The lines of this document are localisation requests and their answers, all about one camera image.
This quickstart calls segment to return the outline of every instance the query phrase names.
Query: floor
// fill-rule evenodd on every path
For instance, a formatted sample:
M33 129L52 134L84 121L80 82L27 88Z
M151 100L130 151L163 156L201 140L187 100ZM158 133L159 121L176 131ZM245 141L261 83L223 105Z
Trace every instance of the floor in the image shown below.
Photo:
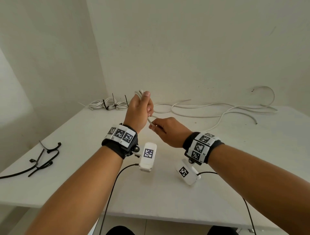
M38 213L38 209L29 209L18 224L13 228L9 235L22 235ZM103 216L99 218L93 235L99 235L100 225ZM208 225L185 224L169 221L152 219L136 219L128 217L106 216L102 235L106 234L111 228L122 225L128 227L135 235L206 235L210 229ZM287 235L282 230L256 231L257 235ZM248 230L242 230L240 235L252 235Z

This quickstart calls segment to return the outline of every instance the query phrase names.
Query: black and white pattern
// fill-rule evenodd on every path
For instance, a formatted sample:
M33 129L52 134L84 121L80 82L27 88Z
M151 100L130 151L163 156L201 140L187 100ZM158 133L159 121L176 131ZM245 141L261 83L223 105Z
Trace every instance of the black and white pattern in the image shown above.
M133 136L132 136L131 134L126 133L126 134L124 135L124 137L123 137L123 140L130 144L132 138L133 138Z
M185 169L185 167L182 167L180 170L179 170L180 174L185 177L187 176L188 174L188 171Z
M194 158L194 159L196 159L196 160L199 160L199 158L200 158L200 153L197 153L197 152L193 151L191 157Z
M125 131L123 131L121 129L117 129L114 136L121 139L123 137L124 133L125 133Z
M111 129L108 132L108 135L113 135L115 129L116 129L115 127L111 127Z
M208 141L210 140L209 137L203 135L202 137L199 138L199 141L201 141L202 143L208 143Z
M205 145L197 142L195 147L194 147L194 150L196 150L197 152L202 153L204 147L205 147Z
M211 137L211 138L214 137L214 135L212 135L210 133L206 133L205 135L208 136L208 137Z
M153 157L153 149L145 149L143 156L144 157L148 157L148 158L152 158Z

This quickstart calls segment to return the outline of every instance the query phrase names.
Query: fist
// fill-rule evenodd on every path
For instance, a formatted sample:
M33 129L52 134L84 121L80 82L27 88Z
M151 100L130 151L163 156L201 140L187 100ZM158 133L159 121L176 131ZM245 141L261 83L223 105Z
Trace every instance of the fist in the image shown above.
M182 148L184 141L193 133L174 117L157 118L152 123L154 126L150 125L149 128L174 148Z
M149 91L143 93L142 98L135 95L127 109L124 125L128 125L139 133L145 126L149 116L153 115L154 105Z

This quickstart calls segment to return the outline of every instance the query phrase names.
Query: table surface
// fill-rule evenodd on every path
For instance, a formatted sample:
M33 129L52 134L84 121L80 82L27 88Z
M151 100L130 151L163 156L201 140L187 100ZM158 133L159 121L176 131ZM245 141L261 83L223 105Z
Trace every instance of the table surface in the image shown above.
M220 125L210 131L230 146L253 154L310 181L310 117L289 107L277 107L276 114L254 114L258 121L240 114L227 114ZM192 109L191 114L220 113L226 107ZM60 154L54 164L36 172L0 180L0 203L16 206L41 207L47 199L101 146L112 124L121 123L126 111L83 109L42 142L54 148L58 142ZM213 126L217 118L188 118L172 113L157 114L161 118L174 116L192 131ZM110 215L149 218L250 228L251 223L242 197L218 175L204 174L194 185L186 185L175 171L175 163L185 158L183 149L163 143L148 127L139 134L139 145L157 144L153 170L142 172L138 166L126 169L118 178L108 208ZM0 176L13 174L33 165L42 147L38 144L14 162ZM50 158L45 153L40 161ZM127 157L122 168L139 163L135 156ZM198 172L212 171L203 164ZM276 227L250 206L255 227Z

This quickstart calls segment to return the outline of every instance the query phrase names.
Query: wristband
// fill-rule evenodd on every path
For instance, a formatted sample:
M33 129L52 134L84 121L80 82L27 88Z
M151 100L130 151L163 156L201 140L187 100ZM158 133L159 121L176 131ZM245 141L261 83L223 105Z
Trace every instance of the wristband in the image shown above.
M194 132L183 143L184 155L199 165L208 164L210 153L221 144L224 143L210 133Z
M113 125L101 143L102 146L107 146L116 152L122 159L132 155L132 148L137 144L138 134L130 126L122 124Z

